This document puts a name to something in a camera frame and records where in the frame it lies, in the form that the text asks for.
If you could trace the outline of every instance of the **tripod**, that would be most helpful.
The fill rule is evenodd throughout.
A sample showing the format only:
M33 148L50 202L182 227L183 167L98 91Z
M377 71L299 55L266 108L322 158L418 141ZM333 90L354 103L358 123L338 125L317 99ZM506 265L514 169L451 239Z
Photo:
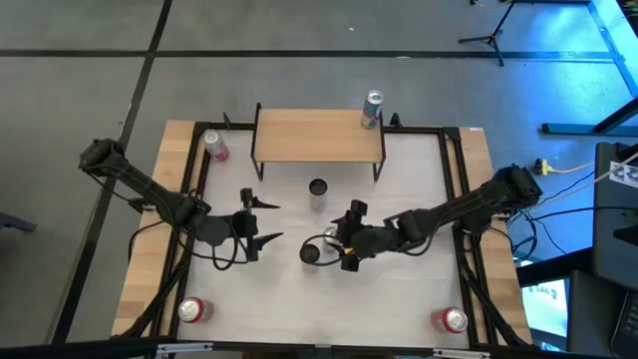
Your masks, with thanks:
M509 12L511 11L511 8L514 7L515 3L516 3L515 0L511 0L511 2L509 3L509 6L507 7L507 11L505 11L505 15L502 16L502 18L500 19L500 22L498 22L498 26L496 26L496 29L494 30L493 33L491 33L488 36L480 36L480 37L475 37L475 38L459 39L459 43L462 44L462 43L466 43L466 42L481 41L484 44L490 45L493 49L496 50L496 55L498 56L498 63L501 66L503 66L502 54L500 53L500 49L498 48L498 42L496 41L496 36L500 35L500 33L502 32L502 30L500 30L500 27L502 26L502 23L505 22L505 19L507 18L507 15L509 15Z

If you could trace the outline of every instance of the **soda can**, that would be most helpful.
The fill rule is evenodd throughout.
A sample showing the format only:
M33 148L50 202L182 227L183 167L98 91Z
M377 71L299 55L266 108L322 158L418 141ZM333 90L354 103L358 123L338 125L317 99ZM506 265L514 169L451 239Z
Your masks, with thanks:
M383 94L381 91L372 90L368 93L366 101L363 103L363 114L361 114L361 125L366 129L374 129L379 124L381 115L381 105L383 105Z
M443 333L463 333L468 328L468 317L456 307L437 309L430 315L435 329Z
M189 297L179 305L177 315L184 323L205 323L212 317L212 304L194 296Z
M316 212L326 208L328 184L322 179L313 179L308 185L310 191L310 208Z
M208 153L216 161L225 161L228 158L228 146L223 141L221 134L215 130L208 130L203 133L203 142Z
M329 226L326 230L323 231L323 234L326 235L323 237L323 251L326 253L335 253L337 249L333 245L341 246L341 243L338 239L333 238L333 236L337 235L337 227Z

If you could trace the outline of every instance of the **white table surface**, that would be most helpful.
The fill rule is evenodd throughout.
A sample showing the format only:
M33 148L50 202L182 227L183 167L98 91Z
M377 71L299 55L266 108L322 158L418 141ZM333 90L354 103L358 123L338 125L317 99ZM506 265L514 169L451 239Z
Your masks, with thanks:
M266 164L260 182L250 159L252 132L222 135L230 157L210 164L203 199L212 206L211 214L239 210L239 190L252 187L261 200L281 206L254 211L259 233L285 234L259 252L259 261L227 271L194 258L185 296L209 300L214 315L207 323L180 323L179 339L469 347L467 334L442 334L430 322L435 309L463 307L449 225L440 228L423 256L384 253L361 262L357 273L343 271L339 264L309 266L298 254L303 240L322 233L353 198L368 204L364 222L375 225L403 210L446 201L437 136L386 134L387 158L374 183L372 165L363 164ZM308 204L308 184L316 178L328 184L328 204L322 213L311 211ZM228 240L217 255L228 257L231 247ZM211 252L208 244L198 241L194 250ZM320 260L332 258L322 253Z

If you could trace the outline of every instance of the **gray floor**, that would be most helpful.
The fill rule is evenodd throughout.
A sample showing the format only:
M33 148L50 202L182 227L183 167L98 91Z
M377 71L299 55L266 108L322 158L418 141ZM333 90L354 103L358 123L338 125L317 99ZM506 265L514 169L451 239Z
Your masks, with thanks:
M595 2L627 66L637 71L638 41L627 35L614 0ZM1 0L0 7L0 50L138 50L151 40L161 1ZM481 47L456 40L488 34L503 11L465 0L184 0L174 2L160 48L475 51ZM505 51L607 50L583 6L516 5L500 44ZM77 170L78 155L92 138L119 135L141 64L0 59L0 210L40 223L32 234L0 231L0 346L47 340L98 193ZM406 124L484 128L495 168L536 158L570 168L592 161L599 141L635 143L538 132L544 122L596 123L627 103L631 94L610 61L508 60L500 68L495 60L157 59L127 156L150 173L167 119L219 121L226 111L233 121L251 121L257 101L270 108L356 109L373 88L386 94L385 112L398 112ZM586 174L538 181L554 193ZM592 191L585 190L537 213L591 204ZM109 336L127 242L138 223L132 209L112 201L71 340ZM546 221L567 251L591 243L590 223L587 212ZM523 222L511 228L515 241L528 233ZM535 256L559 253L541 234Z

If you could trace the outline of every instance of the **can lid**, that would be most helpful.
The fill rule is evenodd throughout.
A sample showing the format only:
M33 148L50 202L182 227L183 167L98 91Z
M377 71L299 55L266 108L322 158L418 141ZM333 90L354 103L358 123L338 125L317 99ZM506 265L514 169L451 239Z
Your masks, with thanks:
M208 130L203 134L203 141L207 144L214 144L219 140L219 134L216 131Z
M310 192L314 195L322 195L328 191L328 184L322 179L313 179L308 189L310 189Z
M185 299L177 311L179 318L187 323L196 321L201 316L201 306L195 298Z
M448 330L461 333L468 328L468 317L462 310L450 308L446 313L445 323Z
M372 90L368 93L368 102L372 105L383 104L383 93L378 90Z

